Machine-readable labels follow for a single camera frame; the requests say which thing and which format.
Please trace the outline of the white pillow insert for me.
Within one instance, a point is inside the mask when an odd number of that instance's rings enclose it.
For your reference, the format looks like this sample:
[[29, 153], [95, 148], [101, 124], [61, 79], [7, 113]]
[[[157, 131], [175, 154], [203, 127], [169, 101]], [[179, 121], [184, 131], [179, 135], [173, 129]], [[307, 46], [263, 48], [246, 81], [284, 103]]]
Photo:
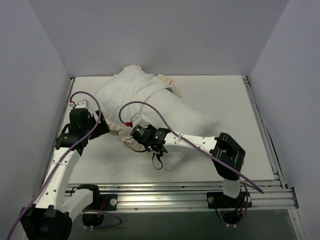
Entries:
[[[190, 107], [181, 98], [175, 95], [171, 88], [165, 88], [153, 93], [145, 103], [155, 107], [166, 120], [168, 125], [177, 133], [207, 137], [216, 134], [215, 127], [221, 121], [201, 113]], [[159, 115], [149, 106], [142, 105], [140, 114], [158, 128], [167, 128]], [[180, 152], [169, 152], [161, 158], [164, 169], [172, 170], [184, 157]]]

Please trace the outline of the dark green ruffled pillowcase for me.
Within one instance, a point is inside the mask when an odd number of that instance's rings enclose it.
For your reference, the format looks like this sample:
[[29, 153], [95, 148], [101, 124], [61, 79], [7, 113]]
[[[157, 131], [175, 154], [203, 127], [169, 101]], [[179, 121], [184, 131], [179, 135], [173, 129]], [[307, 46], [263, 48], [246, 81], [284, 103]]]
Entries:
[[112, 131], [118, 132], [122, 141], [128, 140], [131, 148], [142, 151], [144, 147], [130, 139], [130, 128], [119, 120], [120, 108], [128, 102], [141, 101], [155, 107], [170, 124], [178, 121], [174, 115], [182, 116], [186, 108], [184, 102], [177, 96], [174, 80], [164, 75], [155, 76], [145, 73], [141, 67], [130, 65], [114, 76], [96, 95], [104, 118]]

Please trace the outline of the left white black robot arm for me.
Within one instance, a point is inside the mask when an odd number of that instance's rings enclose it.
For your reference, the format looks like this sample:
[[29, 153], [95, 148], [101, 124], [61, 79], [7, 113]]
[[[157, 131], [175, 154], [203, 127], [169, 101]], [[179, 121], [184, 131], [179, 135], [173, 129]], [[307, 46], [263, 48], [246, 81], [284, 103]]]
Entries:
[[82, 183], [64, 201], [73, 169], [89, 140], [110, 131], [102, 112], [97, 110], [96, 114], [94, 117], [87, 107], [76, 107], [69, 113], [69, 123], [56, 139], [45, 181], [35, 200], [20, 213], [20, 223], [29, 240], [66, 240], [82, 211], [99, 209], [101, 195], [95, 184]]

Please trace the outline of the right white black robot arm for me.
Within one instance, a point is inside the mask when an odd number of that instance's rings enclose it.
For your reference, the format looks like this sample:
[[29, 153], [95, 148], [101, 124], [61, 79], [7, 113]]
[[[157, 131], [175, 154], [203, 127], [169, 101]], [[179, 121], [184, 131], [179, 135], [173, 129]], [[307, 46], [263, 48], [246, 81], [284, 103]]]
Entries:
[[168, 153], [209, 157], [223, 178], [223, 203], [232, 207], [240, 201], [240, 172], [246, 152], [229, 134], [222, 132], [219, 136], [203, 137], [138, 124], [130, 136], [158, 159]]

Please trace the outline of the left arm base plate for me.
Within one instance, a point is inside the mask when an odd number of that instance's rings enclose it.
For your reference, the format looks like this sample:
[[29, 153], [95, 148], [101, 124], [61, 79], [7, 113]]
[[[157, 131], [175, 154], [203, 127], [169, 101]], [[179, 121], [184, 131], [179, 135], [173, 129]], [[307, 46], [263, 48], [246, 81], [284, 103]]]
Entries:
[[117, 194], [102, 194], [100, 196], [99, 209], [101, 211], [115, 211], [118, 204]]

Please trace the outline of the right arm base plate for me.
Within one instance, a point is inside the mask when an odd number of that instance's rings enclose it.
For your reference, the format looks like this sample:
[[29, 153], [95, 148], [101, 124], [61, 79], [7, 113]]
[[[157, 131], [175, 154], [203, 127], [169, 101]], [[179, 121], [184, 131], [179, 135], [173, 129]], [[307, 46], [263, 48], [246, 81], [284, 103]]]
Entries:
[[206, 198], [209, 209], [238, 209], [253, 206], [250, 193], [245, 191], [241, 191], [236, 198], [226, 196], [223, 192], [207, 192]]

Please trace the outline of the aluminium front rail frame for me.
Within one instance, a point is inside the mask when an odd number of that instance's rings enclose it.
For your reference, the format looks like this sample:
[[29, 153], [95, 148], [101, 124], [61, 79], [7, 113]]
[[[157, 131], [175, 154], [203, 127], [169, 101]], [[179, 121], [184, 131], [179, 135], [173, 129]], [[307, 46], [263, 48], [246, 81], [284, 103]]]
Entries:
[[[251, 210], [290, 210], [299, 207], [292, 188], [279, 180], [257, 181], [264, 191], [249, 189]], [[118, 213], [207, 212], [207, 193], [223, 190], [219, 181], [162, 183], [100, 183], [103, 195], [116, 194]]]

